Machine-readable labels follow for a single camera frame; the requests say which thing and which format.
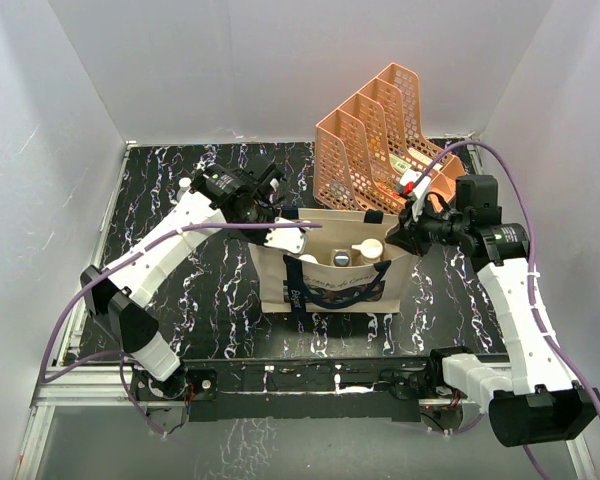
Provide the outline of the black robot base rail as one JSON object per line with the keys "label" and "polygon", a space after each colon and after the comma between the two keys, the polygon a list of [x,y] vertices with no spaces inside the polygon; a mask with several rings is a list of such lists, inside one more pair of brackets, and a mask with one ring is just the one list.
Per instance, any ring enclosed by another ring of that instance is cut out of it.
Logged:
{"label": "black robot base rail", "polygon": [[379,418],[439,430],[474,419],[468,400],[424,387],[423,357],[186,360],[166,383],[136,368],[131,390],[150,409],[176,407],[189,422]]}

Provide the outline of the cream canvas tote bag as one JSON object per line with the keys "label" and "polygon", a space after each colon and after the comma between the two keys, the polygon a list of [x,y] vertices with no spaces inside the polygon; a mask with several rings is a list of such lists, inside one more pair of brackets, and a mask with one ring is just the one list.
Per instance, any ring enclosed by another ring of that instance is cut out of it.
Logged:
{"label": "cream canvas tote bag", "polygon": [[[417,257],[387,245],[387,231],[398,217],[380,211],[345,211],[285,207],[282,218],[316,223],[307,232],[304,254],[318,264],[303,262],[300,255],[251,244],[250,255],[259,281],[259,297],[265,313],[397,313]],[[384,245],[380,262],[356,266],[351,250],[365,239]],[[352,265],[335,267],[333,249],[350,249]]]}

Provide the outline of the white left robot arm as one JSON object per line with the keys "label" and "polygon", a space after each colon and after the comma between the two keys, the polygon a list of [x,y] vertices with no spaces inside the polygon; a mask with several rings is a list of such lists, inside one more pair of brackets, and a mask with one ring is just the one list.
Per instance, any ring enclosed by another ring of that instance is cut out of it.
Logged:
{"label": "white left robot arm", "polygon": [[146,307],[160,285],[198,246],[222,230],[262,245],[275,219],[274,195],[284,180],[273,164],[259,175],[213,164],[179,181],[175,207],[136,245],[100,269],[81,274],[90,318],[152,377],[162,397],[174,399],[187,376]]}

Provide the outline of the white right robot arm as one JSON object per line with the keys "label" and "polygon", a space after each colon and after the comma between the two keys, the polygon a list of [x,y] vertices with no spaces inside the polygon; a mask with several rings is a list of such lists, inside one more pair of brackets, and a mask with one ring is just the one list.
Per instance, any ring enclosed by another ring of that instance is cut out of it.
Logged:
{"label": "white right robot arm", "polygon": [[440,397],[464,394],[506,447],[578,437],[596,416],[599,394],[585,390],[548,344],[550,330],[533,316],[541,306],[528,298],[530,239],[521,224],[502,221],[497,180],[458,177],[453,206],[415,171],[402,176],[397,191],[406,203],[387,244],[416,256],[434,244],[459,247],[491,300],[510,363],[503,374],[464,346],[435,349],[413,377],[418,388]]}

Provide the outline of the beige pump bottle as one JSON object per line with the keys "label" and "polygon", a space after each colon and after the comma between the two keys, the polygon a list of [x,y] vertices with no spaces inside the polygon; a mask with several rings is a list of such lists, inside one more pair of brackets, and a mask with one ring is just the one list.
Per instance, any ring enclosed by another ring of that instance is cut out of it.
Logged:
{"label": "beige pump bottle", "polygon": [[351,250],[356,266],[372,265],[382,260],[384,245],[380,240],[369,238],[352,245]]}

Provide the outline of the large clear square bottle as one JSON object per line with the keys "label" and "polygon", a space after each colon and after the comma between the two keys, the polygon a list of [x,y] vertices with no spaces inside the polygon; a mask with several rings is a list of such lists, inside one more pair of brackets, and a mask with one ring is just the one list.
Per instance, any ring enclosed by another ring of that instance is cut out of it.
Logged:
{"label": "large clear square bottle", "polygon": [[346,268],[352,265],[352,253],[350,249],[333,249],[331,252],[331,263],[335,267]]}

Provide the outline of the cream round cap bottle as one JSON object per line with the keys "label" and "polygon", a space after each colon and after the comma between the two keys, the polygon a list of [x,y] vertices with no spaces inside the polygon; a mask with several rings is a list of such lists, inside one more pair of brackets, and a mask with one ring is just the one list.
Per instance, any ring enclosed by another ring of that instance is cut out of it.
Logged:
{"label": "cream round cap bottle", "polygon": [[318,264],[319,263],[319,261],[317,260],[317,258],[315,256],[311,255],[311,254],[302,254],[302,255],[300,255],[298,257],[298,259],[300,261],[308,262],[308,263],[311,263],[311,264]]}

